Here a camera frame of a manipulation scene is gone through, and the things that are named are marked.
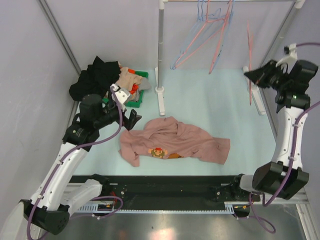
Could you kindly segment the pink t shirt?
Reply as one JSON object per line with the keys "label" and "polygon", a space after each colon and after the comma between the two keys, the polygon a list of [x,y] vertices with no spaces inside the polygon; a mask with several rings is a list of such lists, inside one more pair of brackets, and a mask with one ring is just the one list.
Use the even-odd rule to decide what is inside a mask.
{"label": "pink t shirt", "polygon": [[191,157],[223,165],[231,148],[230,139],[213,137],[172,116],[152,119],[142,130],[125,130],[119,143],[119,154],[133,167],[140,166],[140,156],[162,160]]}

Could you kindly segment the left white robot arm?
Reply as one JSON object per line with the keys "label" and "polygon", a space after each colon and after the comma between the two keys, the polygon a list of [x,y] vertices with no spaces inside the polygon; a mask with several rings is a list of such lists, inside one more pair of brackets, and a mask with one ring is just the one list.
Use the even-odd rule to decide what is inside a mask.
{"label": "left white robot arm", "polygon": [[120,132],[98,140],[100,129],[117,123],[119,128],[131,130],[141,119],[135,110],[126,117],[125,103],[131,94],[124,89],[111,90],[108,102],[98,94],[86,95],[79,104],[79,112],[67,128],[56,160],[30,199],[23,199],[23,214],[27,220],[26,238],[32,239],[32,226],[57,235],[62,232],[71,216],[93,200],[115,199],[109,180],[98,174],[89,177],[77,190],[63,198],[65,188],[76,168],[92,146],[105,143]]}

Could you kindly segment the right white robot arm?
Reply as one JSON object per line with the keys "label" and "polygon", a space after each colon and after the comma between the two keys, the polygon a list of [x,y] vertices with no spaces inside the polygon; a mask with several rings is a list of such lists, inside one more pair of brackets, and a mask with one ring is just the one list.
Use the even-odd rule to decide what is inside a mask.
{"label": "right white robot arm", "polygon": [[242,201],[249,192],[289,200],[309,181],[309,173],[303,171],[301,144],[308,112],[312,109],[306,90],[319,67],[307,60],[297,60],[291,71],[285,71],[284,65],[270,60],[258,69],[244,72],[256,86],[276,90],[278,130],[271,161],[253,175],[242,175],[239,183],[230,188],[231,196],[237,201]]}

